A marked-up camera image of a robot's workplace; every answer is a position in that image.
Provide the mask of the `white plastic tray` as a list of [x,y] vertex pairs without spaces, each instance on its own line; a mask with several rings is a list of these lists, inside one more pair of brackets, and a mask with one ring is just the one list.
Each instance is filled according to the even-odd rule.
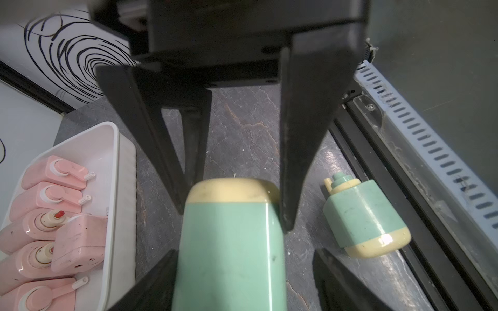
[[136,283],[136,147],[114,123],[103,122],[41,153],[22,172],[1,230],[12,223],[9,220],[10,207],[14,198],[25,191],[21,182],[27,168],[54,155],[86,167],[97,175],[85,189],[80,190],[91,195],[92,200],[75,216],[93,215],[108,219],[105,259],[87,272],[53,273],[53,277],[37,281],[89,277],[88,284],[76,291],[75,310],[109,310]]

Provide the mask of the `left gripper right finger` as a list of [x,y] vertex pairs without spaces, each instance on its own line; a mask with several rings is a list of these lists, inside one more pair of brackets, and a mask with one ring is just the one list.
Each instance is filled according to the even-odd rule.
[[322,310],[390,310],[325,248],[313,255],[313,277]]

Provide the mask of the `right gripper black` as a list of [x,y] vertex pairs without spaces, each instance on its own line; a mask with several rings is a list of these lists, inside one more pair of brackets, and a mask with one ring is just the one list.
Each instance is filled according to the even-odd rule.
[[368,1],[103,1],[93,24],[143,66],[210,88],[281,80],[280,224],[362,60]]

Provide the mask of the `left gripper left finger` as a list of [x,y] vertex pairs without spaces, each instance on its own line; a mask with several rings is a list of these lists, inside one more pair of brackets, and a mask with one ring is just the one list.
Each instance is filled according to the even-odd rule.
[[178,250],[170,250],[109,310],[172,310]]

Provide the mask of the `pink sharpener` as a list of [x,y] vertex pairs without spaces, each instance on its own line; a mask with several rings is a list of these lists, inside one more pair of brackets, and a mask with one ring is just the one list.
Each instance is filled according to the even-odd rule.
[[28,282],[1,296],[1,310],[75,310],[76,291],[89,277]]
[[21,187],[28,190],[44,181],[71,189],[83,190],[87,183],[96,177],[96,173],[89,171],[86,167],[57,155],[51,155],[27,168],[22,177]]
[[54,242],[36,241],[1,261],[1,295],[31,281],[53,277]]
[[79,190],[42,181],[14,198],[9,213],[11,222],[19,220],[35,209],[53,209],[80,213],[92,196]]
[[51,270],[55,274],[87,272],[105,259],[108,219],[93,215],[71,218],[56,232]]
[[1,251],[7,255],[36,241],[55,241],[56,232],[75,213],[35,209],[1,230]]

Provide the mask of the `green sharpener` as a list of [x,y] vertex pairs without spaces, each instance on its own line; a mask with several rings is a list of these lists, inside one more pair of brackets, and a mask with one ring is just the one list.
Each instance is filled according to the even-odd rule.
[[280,192],[272,182],[216,178],[185,205],[173,310],[285,310]]
[[337,172],[324,180],[325,218],[340,248],[353,258],[380,257],[407,246],[410,230],[374,180]]

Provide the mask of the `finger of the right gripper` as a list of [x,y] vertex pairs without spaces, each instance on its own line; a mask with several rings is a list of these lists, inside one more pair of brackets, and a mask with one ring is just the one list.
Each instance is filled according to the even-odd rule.
[[[176,210],[183,215],[191,188],[204,177],[212,92],[142,67],[100,66],[96,76],[109,103],[156,169]],[[180,113],[183,163],[163,110]]]

